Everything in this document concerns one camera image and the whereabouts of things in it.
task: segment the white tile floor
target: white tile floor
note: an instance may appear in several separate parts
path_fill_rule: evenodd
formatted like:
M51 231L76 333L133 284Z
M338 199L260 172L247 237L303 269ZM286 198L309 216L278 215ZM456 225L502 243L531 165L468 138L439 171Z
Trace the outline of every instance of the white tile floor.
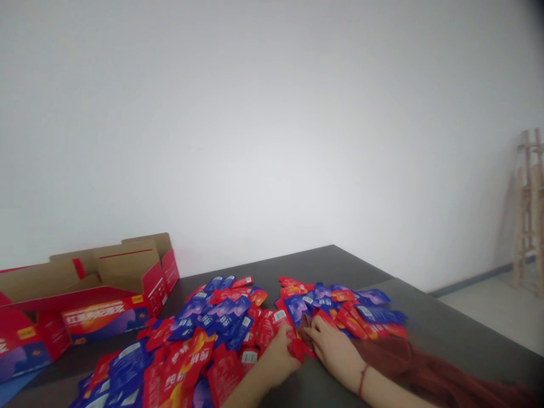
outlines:
M528 265L528 276L534 264ZM440 298L445 304L544 356L544 298L515 290L511 273L484 280Z

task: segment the red box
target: red box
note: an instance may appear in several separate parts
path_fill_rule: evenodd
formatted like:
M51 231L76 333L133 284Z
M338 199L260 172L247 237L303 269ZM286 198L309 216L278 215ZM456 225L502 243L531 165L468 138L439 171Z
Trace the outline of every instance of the red box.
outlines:
M176 257L174 256L174 250L172 249L172 243L170 242L170 235L168 232L124 239L121 242L123 244L128 244L148 239L153 239L157 243L157 251L159 252L160 262L166 277L168 295L170 295L177 280L180 278L180 273L177 269Z
M138 240L50 259L52 263L71 262L77 284L50 296L4 305L0 311L60 313L73 344L143 328L149 318L158 316L168 299L155 240ZM79 280L78 273L84 278ZM54 274L52 277L63 280Z
M0 274L0 382L45 367L70 347L70 337L58 312L23 312L7 307L61 293L78 283L69 260Z

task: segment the pile of packets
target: pile of packets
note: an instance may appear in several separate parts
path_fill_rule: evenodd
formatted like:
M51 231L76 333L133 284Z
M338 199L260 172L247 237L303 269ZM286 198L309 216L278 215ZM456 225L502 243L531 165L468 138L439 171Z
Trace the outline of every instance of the pile of packets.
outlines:
M301 362L315 357L296 329L303 316L321 316L351 338L406 337L402 312L379 290L305 284L281 277L277 310L262 310L267 293L251 277L217 277L195 290L183 310L152 319L138 341L104 356L80 381L72 408L219 408L257 363L281 324L289 352Z

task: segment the yellow label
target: yellow label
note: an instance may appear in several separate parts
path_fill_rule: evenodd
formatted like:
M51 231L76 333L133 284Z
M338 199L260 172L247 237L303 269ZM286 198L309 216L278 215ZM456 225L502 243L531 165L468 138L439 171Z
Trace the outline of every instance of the yellow label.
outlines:
M21 340L25 340L27 338L34 337L36 335L36 331L32 326L27 327L26 329L20 329L17 330L17 335Z
M133 304L141 303L141 302L143 302L143 296L142 295L132 297L132 303Z

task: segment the human hand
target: human hand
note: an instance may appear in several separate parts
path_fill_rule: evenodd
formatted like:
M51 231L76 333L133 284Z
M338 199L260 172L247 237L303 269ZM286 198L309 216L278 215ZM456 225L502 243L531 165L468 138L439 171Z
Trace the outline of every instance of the human hand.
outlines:
M320 316L312 320L312 326L304 329L312 339L315 352L325 368L348 390L357 394L361 372L367 363L357 349L340 330L326 323Z
M287 349L291 342L287 339L287 332L292 329L287 325L281 325L276 337L250 370L251 375L259 376L268 389L280 385L300 368L300 361L293 358Z

